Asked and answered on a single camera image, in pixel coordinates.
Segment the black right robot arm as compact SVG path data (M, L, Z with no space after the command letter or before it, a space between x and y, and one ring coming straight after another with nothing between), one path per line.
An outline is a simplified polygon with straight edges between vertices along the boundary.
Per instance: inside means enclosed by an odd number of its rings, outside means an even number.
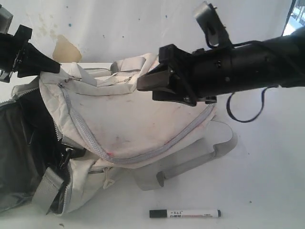
M159 49L159 64L137 80L153 100L196 106L217 96L264 87L305 84L305 30L263 42L185 52L170 44Z

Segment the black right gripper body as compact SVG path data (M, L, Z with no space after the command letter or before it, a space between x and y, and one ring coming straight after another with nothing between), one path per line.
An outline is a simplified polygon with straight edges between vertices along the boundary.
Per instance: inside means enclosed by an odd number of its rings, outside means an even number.
M196 106L200 100L214 103L216 97L231 92L231 48L198 49L193 53L174 44L159 49L157 69L173 71L173 92L152 91L155 101Z

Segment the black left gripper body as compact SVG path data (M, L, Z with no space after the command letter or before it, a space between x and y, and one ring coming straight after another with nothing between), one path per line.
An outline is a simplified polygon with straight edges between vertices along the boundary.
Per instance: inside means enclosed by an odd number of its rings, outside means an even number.
M10 82L11 75L17 72L19 78L34 76L36 72L26 66L28 58L29 40L32 29L20 25L14 35L0 34L0 80Z

